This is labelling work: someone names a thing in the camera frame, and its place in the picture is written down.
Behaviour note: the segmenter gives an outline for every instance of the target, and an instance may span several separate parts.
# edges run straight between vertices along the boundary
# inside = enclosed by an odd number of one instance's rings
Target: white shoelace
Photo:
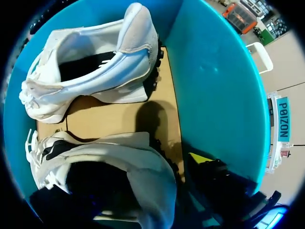
[[[27,140],[25,142],[25,152],[26,158],[29,163],[34,163],[35,166],[40,167],[41,165],[41,156],[38,154],[38,132],[35,130],[32,135],[31,143],[29,143],[30,135],[32,129],[29,130]]]
[[[40,63],[37,65],[37,63],[40,60],[41,53],[35,58],[32,65],[29,68],[27,79],[33,79],[36,80],[39,78],[41,70],[43,68],[43,65],[40,65]],[[27,108],[32,108],[34,105],[34,96],[29,93],[29,89],[25,81],[21,84],[21,92],[19,93],[19,99],[21,100],[21,103],[25,105]]]

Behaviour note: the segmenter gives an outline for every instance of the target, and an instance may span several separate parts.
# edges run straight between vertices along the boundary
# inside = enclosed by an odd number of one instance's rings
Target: turquoise plastic container
[[[36,129],[18,99],[21,82],[52,30],[122,19],[132,0],[79,0],[51,18],[20,54],[4,107],[8,162],[21,193],[37,190],[25,157]],[[230,169],[262,181],[270,146],[266,95],[254,62],[230,25],[203,0],[142,0],[168,48],[184,154],[207,152]]]

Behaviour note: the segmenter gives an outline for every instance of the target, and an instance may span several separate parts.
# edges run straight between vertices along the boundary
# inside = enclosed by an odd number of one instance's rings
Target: yellow tag
[[[189,153],[189,154],[194,158],[194,160],[195,160],[198,164],[203,163],[203,162],[206,162],[206,161],[213,161],[213,160],[211,160],[211,159],[208,159],[208,158],[203,157],[203,156],[199,156],[199,155],[197,155],[197,154],[193,154],[193,153]]]

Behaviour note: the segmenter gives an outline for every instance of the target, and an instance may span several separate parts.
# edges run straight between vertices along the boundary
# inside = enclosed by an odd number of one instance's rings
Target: white sneaker
[[[171,228],[175,175],[167,160],[150,147],[147,132],[110,135],[82,143],[67,132],[38,141],[35,131],[29,144],[30,134],[25,144],[26,158],[38,189],[56,185],[69,194],[94,196],[93,201],[101,199],[102,204],[107,199],[110,209],[100,209],[97,219],[106,216],[112,220],[118,216],[104,211],[113,212],[111,207],[116,204],[112,200],[124,193],[125,197],[135,197],[137,204],[132,201],[133,206],[140,206],[127,209],[127,219],[135,218],[144,229]]]
[[[120,21],[53,31],[19,98],[31,118],[49,124],[60,122],[79,95],[105,103],[143,102],[151,93],[143,82],[157,76],[162,57],[148,9],[133,3]]]

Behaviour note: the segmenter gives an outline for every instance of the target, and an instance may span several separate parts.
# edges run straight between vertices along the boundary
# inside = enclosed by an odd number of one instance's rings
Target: cardboard box
[[[38,122],[39,138],[57,130],[69,131],[76,138],[93,140],[112,134],[146,131],[159,139],[165,154],[183,174],[181,134],[173,79],[166,48],[159,68],[156,91],[147,102],[103,104],[92,96],[79,96],[62,123]]]

